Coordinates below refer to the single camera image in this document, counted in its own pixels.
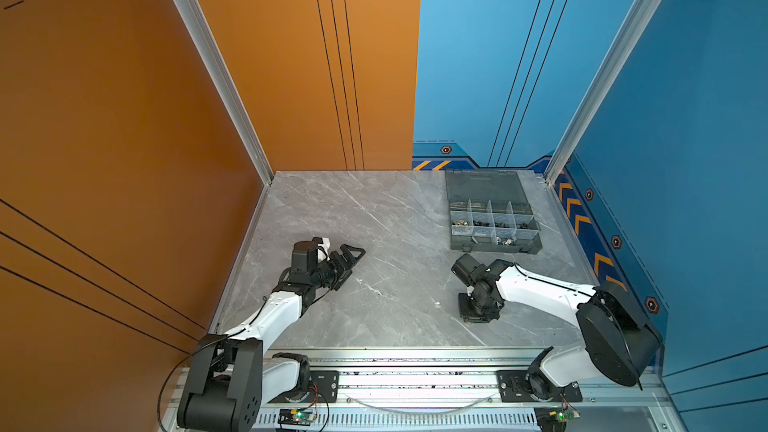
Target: black line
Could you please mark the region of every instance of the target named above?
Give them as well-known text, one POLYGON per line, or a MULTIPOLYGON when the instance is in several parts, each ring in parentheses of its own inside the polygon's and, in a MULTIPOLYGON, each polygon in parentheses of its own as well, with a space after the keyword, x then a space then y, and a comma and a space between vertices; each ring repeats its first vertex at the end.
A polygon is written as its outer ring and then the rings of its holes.
POLYGON ((536 91, 536 85, 538 84, 538 78, 542 76, 542 70, 544 69, 544 64, 547 62, 547 56, 549 56, 549 49, 552 47, 552 43, 554 42, 554 36, 558 33, 558 27, 560 27, 560 21, 563 18, 563 13, 565 12, 565 7, 568 5, 568 0, 565 0, 565 4, 563 4, 563 9, 560 11, 560 17, 558 17, 558 23, 554 26, 554 32, 552 32, 552 38, 549 40, 549 45, 547 46, 547 53, 544 54, 544 59, 542 60, 542 66, 538 70, 538 75, 536 75, 536 81, 533 82, 533 88, 531 88, 531 95, 528 96, 528 101, 525 103, 525 108, 523 109, 523 115, 520 118, 520 123, 518 124, 518 130, 514 133, 514 139, 512 140, 512 145, 509 147, 509 152, 507 152, 507 158, 504 160, 504 165, 507 165, 507 162, 509 162, 509 157, 512 154, 512 148, 514 147, 514 143, 518 140, 518 134, 520 133, 520 127, 523 125, 523 120, 525 120, 525 113, 528 111, 528 106, 531 105, 531 98, 533 97, 533 92, 536 91))
POLYGON ((709 407, 699 407, 695 409, 687 409, 687 410, 678 410, 680 414, 683 412, 695 412, 696 410, 705 410, 705 409, 716 409, 720 407, 728 407, 729 405, 739 405, 739 404, 751 404, 753 402, 761 402, 762 400, 768 400, 768 397, 760 398, 760 399, 752 399, 752 400, 742 400, 740 402, 731 402, 729 404, 720 404, 720 405, 711 405, 709 407))
POLYGON ((509 100, 512 98, 512 92, 514 90, 514 83, 518 80, 518 74, 520 73, 520 65, 523 63, 523 56, 525 55, 525 49, 528 48, 528 40, 531 39, 531 31, 533 30, 533 24, 536 22, 536 15, 538 15, 538 7, 542 4, 542 0, 538 0, 536 4, 536 11, 533 12, 533 19, 531 20, 531 26, 528 28, 528 36, 525 37, 525 45, 523 45, 523 52, 520 53, 520 61, 518 62, 518 69, 514 72, 514 79, 512 81, 512 87, 509 88, 509 95, 507 96, 507 105, 504 106, 504 113, 502 119, 498 122, 498 130, 496 131, 496 138, 493 140, 493 147, 491 148, 491 155, 488 156, 488 165, 491 166, 491 159, 493 158, 493 151, 496 149, 496 142, 498 141, 498 135, 502 133, 502 125, 504 124, 504 118, 507 115, 507 108, 509 107, 509 100))
POLYGON ((752 350, 745 350, 744 352, 739 352, 738 354, 729 355, 728 357, 723 357, 722 359, 711 360, 709 362, 705 362, 704 364, 695 365, 693 367, 688 367, 687 369, 678 370, 677 372, 672 372, 671 374, 667 374, 664 377, 669 377, 669 376, 672 376, 672 375, 675 375, 675 374, 680 374, 682 372, 687 372, 688 370, 698 369, 699 367, 704 367, 705 365, 711 365, 711 364, 715 364, 717 362, 721 362, 723 360, 728 360, 728 359, 732 359, 734 357, 739 357, 740 355, 751 354, 752 352, 757 352, 758 350, 763 350, 765 348, 768 348, 768 345, 763 345, 763 347, 754 348, 752 350))
POLYGON ((6 271, 6 272, 7 272, 7 273, 9 273, 9 274, 13 274, 13 275, 15 275, 15 276, 16 276, 16 277, 18 277, 18 278, 24 279, 25 281, 29 282, 30 284, 34 284, 34 285, 37 285, 38 287, 40 287, 40 288, 43 288, 43 289, 47 290, 48 292, 51 292, 52 294, 56 294, 56 295, 58 295, 58 296, 59 296, 59 297, 61 297, 61 298, 65 298, 65 299, 67 299, 67 300, 68 300, 68 301, 70 301, 70 302, 76 303, 77 305, 80 305, 81 307, 85 307, 86 309, 88 309, 88 310, 89 310, 89 311, 91 311, 91 312, 96 312, 97 314, 101 315, 102 317, 106 317, 106 318, 108 318, 109 320, 111 320, 111 321, 114 321, 114 322, 117 322, 117 323, 119 323, 119 324, 121 324, 121 325, 124 325, 125 327, 128 327, 128 328, 129 328, 129 329, 131 329, 131 330, 137 331, 137 332, 139 332, 139 333, 140 333, 140 334, 142 334, 142 335, 146 335, 147 337, 149 337, 149 338, 152 338, 152 339, 154 339, 154 340, 156 340, 156 341, 158 341, 158 342, 160 342, 160 343, 162 343, 162 344, 166 344, 168 347, 172 347, 172 348, 174 348, 174 349, 178 350, 179 352, 184 352, 185 354, 188 354, 188 353, 189 353, 189 352, 187 352, 186 350, 183 350, 183 349, 180 349, 180 348, 176 347, 175 345, 172 345, 172 344, 168 344, 168 342, 166 342, 166 341, 164 341, 164 340, 162 340, 162 339, 158 339, 157 337, 155 337, 155 336, 153 336, 153 335, 149 335, 147 332, 144 332, 144 331, 140 331, 140 330, 139 330, 139 329, 137 329, 136 327, 133 327, 133 326, 131 326, 131 325, 128 325, 128 324, 126 324, 125 322, 122 322, 122 321, 119 321, 119 320, 117 320, 117 319, 116 319, 116 318, 114 318, 114 317, 111 317, 111 316, 109 316, 109 315, 106 315, 104 312, 99 312, 99 311, 97 311, 96 309, 94 309, 94 308, 92 308, 92 307, 89 307, 89 306, 87 306, 86 304, 83 304, 82 302, 78 302, 78 301, 74 300, 73 298, 67 297, 66 295, 64 295, 64 294, 62 294, 62 293, 60 293, 60 292, 56 292, 56 291, 55 291, 55 290, 53 290, 52 288, 49 288, 49 287, 45 287, 43 284, 40 284, 39 282, 35 282, 35 281, 33 281, 32 279, 30 279, 30 278, 26 278, 24 275, 21 275, 21 274, 19 274, 19 273, 16 273, 16 272, 14 272, 13 270, 11 270, 10 268, 6 268, 6 267, 3 267, 2 265, 0 265, 0 269, 2 269, 2 270, 4 270, 4 271, 6 271))
POLYGON ((139 307, 139 306, 137 306, 137 305, 134 305, 134 304, 132 304, 131 302, 129 302, 129 301, 127 301, 127 300, 125 300, 124 298, 120 297, 119 295, 116 295, 116 294, 114 294, 114 293, 110 292, 109 290, 107 290, 106 288, 103 288, 103 287, 101 287, 101 285, 99 285, 99 284, 97 284, 97 283, 95 283, 95 282, 92 282, 91 280, 88 280, 87 278, 83 277, 83 276, 82 276, 82 275, 80 275, 79 273, 76 273, 76 272, 75 272, 75 271, 73 271, 72 269, 70 269, 70 268, 67 268, 67 267, 63 266, 62 264, 59 264, 58 262, 56 262, 56 261, 55 261, 55 260, 53 260, 52 258, 50 258, 50 257, 48 257, 48 256, 46 256, 46 255, 44 255, 44 254, 42 254, 42 253, 40 253, 40 252, 38 252, 38 251, 34 250, 34 249, 33 249, 32 247, 30 247, 29 245, 26 245, 26 244, 24 244, 24 243, 20 242, 19 240, 16 240, 14 237, 11 237, 10 235, 8 235, 8 234, 6 234, 5 232, 3 232, 2 230, 0 230, 0 235, 2 235, 3 237, 5 237, 5 238, 7 238, 7 239, 9 239, 9 240, 11 240, 11 241, 14 241, 15 243, 17 243, 17 244, 21 245, 22 247, 26 248, 27 250, 29 250, 29 251, 30 251, 30 252, 32 252, 33 254, 36 254, 36 255, 38 255, 38 256, 40 256, 40 257, 43 257, 45 260, 47 260, 47 261, 48 261, 48 262, 50 262, 51 264, 57 265, 58 267, 62 268, 63 270, 65 270, 65 271, 67 271, 67 272, 69 272, 70 274, 74 275, 75 277, 78 277, 78 278, 80 278, 80 279, 82 279, 82 280, 86 281, 87 283, 89 283, 89 284, 93 285, 94 287, 96 287, 96 288, 98 288, 98 289, 100 289, 100 290, 102 290, 102 291, 104 291, 104 292, 107 292, 107 293, 108 293, 108 294, 110 294, 112 297, 114 297, 114 298, 116 298, 116 299, 118 299, 118 300, 120 300, 120 301, 122 301, 122 302, 125 302, 125 303, 126 303, 126 304, 128 304, 129 306, 131 306, 131 307, 133 307, 133 308, 135 308, 135 309, 137 309, 137 310, 139 310, 139 311, 141 311, 141 312, 144 312, 146 315, 149 315, 149 316, 150 316, 150 317, 152 317, 153 319, 155 319, 155 320, 157 320, 157 321, 160 321, 160 322, 162 322, 163 324, 166 324, 168 327, 172 328, 173 330, 176 330, 176 331, 179 331, 179 332, 181 332, 182 334, 186 335, 188 338, 190 338, 190 339, 192 339, 192 340, 194 340, 194 341, 198 341, 198 340, 199 340, 199 339, 197 339, 197 338, 195 338, 195 337, 192 337, 192 336, 191 336, 191 335, 189 335, 187 332, 185 332, 185 331, 182 331, 181 329, 179 329, 179 328, 176 328, 176 327, 174 327, 174 326, 173 326, 173 325, 171 325, 171 324, 168 324, 168 322, 164 321, 163 319, 161 319, 161 318, 159 318, 159 317, 157 317, 157 316, 155 316, 155 315, 152 315, 151 313, 149 313, 149 312, 147 312, 147 311, 143 310, 141 307, 139 307))
POLYGON ((70 241, 68 241, 67 239, 63 238, 61 235, 57 234, 56 232, 53 232, 53 231, 52 231, 50 228, 48 228, 48 227, 45 227, 43 224, 41 224, 40 222, 38 222, 38 221, 34 220, 32 217, 30 217, 30 216, 28 216, 28 215, 24 214, 24 212, 20 211, 20 210, 19 210, 19 209, 17 209, 16 207, 14 207, 14 206, 12 206, 11 204, 7 203, 7 202, 6 202, 5 200, 3 200, 2 198, 0 198, 0 203, 2 203, 3 205, 5 205, 5 206, 9 207, 11 210, 13 210, 14 212, 16 212, 16 213, 17 213, 17 214, 19 214, 20 216, 23 216, 24 218, 26 218, 27 220, 29 220, 30 222, 32 222, 32 223, 33 223, 33 224, 35 224, 36 226, 38 226, 38 227, 42 228, 42 229, 43 229, 43 230, 45 230, 47 233, 49 233, 49 234, 53 235, 54 237, 56 237, 57 239, 59 239, 60 241, 62 241, 64 244, 66 244, 66 245, 69 245, 69 246, 70 246, 70 247, 72 247, 74 250, 76 250, 76 251, 80 252, 82 255, 85 255, 86 257, 90 258, 90 259, 91 259, 93 262, 96 262, 97 264, 101 265, 101 267, 104 267, 104 268, 106 268, 107 270, 109 270, 109 271, 110 271, 110 272, 112 272, 113 274, 117 275, 118 277, 120 277, 121 279, 123 279, 124 281, 126 281, 127 283, 129 283, 129 284, 133 285, 134 287, 136 287, 137 289, 139 289, 139 290, 140 290, 140 291, 142 291, 143 293, 145 293, 145 294, 149 295, 150 297, 152 297, 154 300, 158 301, 158 302, 159 302, 159 303, 161 303, 162 305, 165 305, 166 307, 168 307, 170 310, 172 310, 172 311, 176 312, 176 313, 177 313, 178 315, 180 315, 181 317, 183 317, 183 318, 186 318, 186 319, 187 319, 189 322, 192 322, 193 324, 197 325, 197 327, 199 327, 199 328, 202 328, 203 330, 207 331, 207 329, 206 329, 205 327, 203 327, 202 325, 200 325, 200 324, 198 324, 197 322, 193 321, 191 318, 188 318, 186 315, 182 314, 181 312, 179 312, 179 311, 178 311, 178 310, 176 310, 175 308, 173 308, 173 307, 169 306, 169 305, 168 305, 168 304, 166 304, 165 302, 163 302, 163 301, 159 300, 159 299, 158 299, 157 297, 155 297, 154 295, 152 295, 152 294, 150 294, 149 292, 145 291, 144 289, 142 289, 141 287, 139 287, 139 286, 138 286, 138 285, 136 285, 135 283, 133 283, 133 282, 131 282, 130 280, 128 280, 126 277, 123 277, 123 276, 122 276, 122 275, 120 275, 119 273, 115 272, 115 271, 114 271, 112 268, 108 267, 108 266, 107 266, 107 265, 105 265, 103 262, 100 262, 99 260, 97 260, 96 258, 94 258, 92 255, 90 255, 90 254, 86 253, 86 251, 84 251, 84 250, 83 250, 83 249, 81 249, 80 247, 76 246, 75 244, 71 243, 71 242, 70 242, 70 241))
POLYGON ((8 10, 8 9, 10 9, 11 7, 13 7, 13 6, 16 6, 16 5, 19 5, 19 4, 23 3, 23 2, 24 2, 24 0, 20 0, 19 2, 15 3, 15 4, 11 4, 11 5, 7 6, 7 7, 3 7, 2 9, 3 9, 3 10, 8 10))
POLYGON ((738 379, 724 380, 724 381, 718 382, 716 384, 702 385, 701 387, 696 387, 696 388, 687 389, 687 390, 681 390, 680 392, 671 392, 670 395, 685 394, 686 392, 693 392, 694 390, 707 389, 707 388, 710 388, 710 387, 715 387, 717 385, 730 384, 731 382, 738 382, 739 380, 746 380, 746 379, 754 379, 756 377, 763 377, 763 375, 768 375, 768 372, 763 372, 762 374, 749 375, 747 377, 742 377, 742 378, 738 378, 738 379))
POLYGON ((498 154, 498 160, 496 160, 496 167, 498 167, 498 164, 502 161, 502 154, 504 153, 504 148, 507 145, 507 139, 509 138, 509 133, 512 130, 512 124, 514 124, 514 117, 518 114, 518 108, 520 107, 520 101, 523 98, 523 92, 525 92, 525 86, 528 84, 528 78, 531 76, 531 70, 533 69, 533 64, 536 62, 536 55, 538 54, 538 48, 542 44, 542 39, 544 38, 544 32, 547 30, 547 24, 549 23, 549 16, 552 14, 552 9, 554 8, 554 2, 556 0, 552 0, 552 4, 549 6, 549 12, 547 12, 547 19, 544 21, 544 26, 542 27, 542 33, 538 36, 538 42, 536 43, 536 49, 533 52, 533 59, 531 59, 531 66, 528 68, 528 73, 525 74, 525 81, 523 82, 523 87, 520 89, 520 96, 518 97, 518 103, 516 106, 514 106, 514 112, 512 114, 512 120, 509 121, 509 127, 507 128, 507 135, 504 136, 504 142, 502 143, 502 150, 498 154))
POLYGON ((346 37, 350 40, 350 64, 352 64, 352 87, 355 90, 355 111, 357 111, 357 133, 360 136, 360 160, 362 169, 366 169, 366 155, 362 153, 362 126, 360 125, 360 106, 357 105, 357 81, 355 81, 355 61, 352 58, 352 34, 350 34, 350 12, 346 9, 344 0, 344 14, 346 15, 346 37))
POLYGON ((350 119, 350 103, 346 99, 346 81, 344 81, 344 64, 341 62, 341 45, 339 45, 339 26, 336 24, 336 8, 331 0, 331 14, 333 15, 333 30, 336 32, 336 50, 339 52, 339 70, 341 71, 341 87, 344 90, 344 106, 346 108, 346 124, 350 128, 350 144, 352 145, 352 163, 357 170, 357 157, 355 156, 355 141, 352 140, 352 120, 350 119))
POLYGON ((322 31, 322 44, 326 47, 326 60, 328 61, 328 76, 331 78, 331 92, 333 92, 333 105, 336 106, 336 121, 339 123, 339 139, 341 139, 341 151, 344 154, 344 168, 350 170, 346 164, 346 148, 344 136, 341 134, 341 118, 339 117, 339 104, 336 102, 336 88, 333 86, 333 74, 331 73, 331 58, 328 55, 328 43, 326 42, 326 30, 322 26, 322 12, 320 12, 320 0, 317 0, 317 15, 320 17, 320 30, 322 31))

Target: marble tabletop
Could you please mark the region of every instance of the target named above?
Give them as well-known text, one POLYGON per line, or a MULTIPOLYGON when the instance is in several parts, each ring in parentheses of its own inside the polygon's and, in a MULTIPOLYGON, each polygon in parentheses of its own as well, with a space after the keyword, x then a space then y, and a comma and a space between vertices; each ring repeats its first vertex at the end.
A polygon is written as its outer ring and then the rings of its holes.
MULTIPOLYGON (((479 252, 520 263, 531 272, 570 282, 590 282, 584 260, 567 244, 562 214, 548 202, 541 177, 520 171, 541 225, 539 254, 479 252)), ((444 172, 278 172, 270 188, 241 270, 224 305, 219 327, 227 330, 262 305, 283 269, 293 243, 329 237, 366 250, 350 279, 328 293, 274 343, 275 348, 435 347, 566 345, 576 328, 523 304, 507 303, 490 324, 466 324, 451 273, 462 254, 449 248, 444 172)))

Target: gray plastic box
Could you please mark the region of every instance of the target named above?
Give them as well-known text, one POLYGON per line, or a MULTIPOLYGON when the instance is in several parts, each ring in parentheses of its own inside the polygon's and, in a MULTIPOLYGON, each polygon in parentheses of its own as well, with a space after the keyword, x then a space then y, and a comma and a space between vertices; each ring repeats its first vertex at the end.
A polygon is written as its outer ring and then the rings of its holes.
POLYGON ((451 248, 536 254, 538 224, 514 170, 447 170, 451 248))

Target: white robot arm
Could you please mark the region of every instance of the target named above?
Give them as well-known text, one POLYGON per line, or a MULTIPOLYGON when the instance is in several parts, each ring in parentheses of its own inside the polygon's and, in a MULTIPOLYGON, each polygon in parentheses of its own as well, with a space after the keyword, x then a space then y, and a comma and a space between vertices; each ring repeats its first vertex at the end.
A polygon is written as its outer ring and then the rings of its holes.
POLYGON ((327 238, 293 245, 264 305, 225 334, 203 337, 193 354, 177 413, 177 424, 208 432, 250 430, 260 406, 288 392, 302 398, 310 387, 310 365, 298 354, 264 353, 316 301, 318 288, 339 290, 366 251, 342 245, 329 252, 327 238), (233 364, 231 374, 224 374, 233 364))
POLYGON ((605 375, 617 384, 640 384, 640 374, 661 346, 661 336, 638 303, 618 284, 573 284, 529 272, 513 262, 490 266, 464 254, 452 271, 468 287, 459 294, 465 322, 498 319, 504 302, 520 302, 580 329, 584 342, 547 348, 528 368, 531 393, 541 400, 573 382, 605 375))

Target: nut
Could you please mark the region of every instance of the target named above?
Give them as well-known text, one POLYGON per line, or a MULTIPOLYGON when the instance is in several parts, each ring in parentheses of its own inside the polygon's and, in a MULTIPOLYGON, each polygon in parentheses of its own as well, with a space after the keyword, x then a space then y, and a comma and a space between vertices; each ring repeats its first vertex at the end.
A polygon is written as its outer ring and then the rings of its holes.
POLYGON ((645 308, 652 314, 658 314, 661 306, 659 306, 659 301, 656 297, 648 297, 645 299, 645 308))

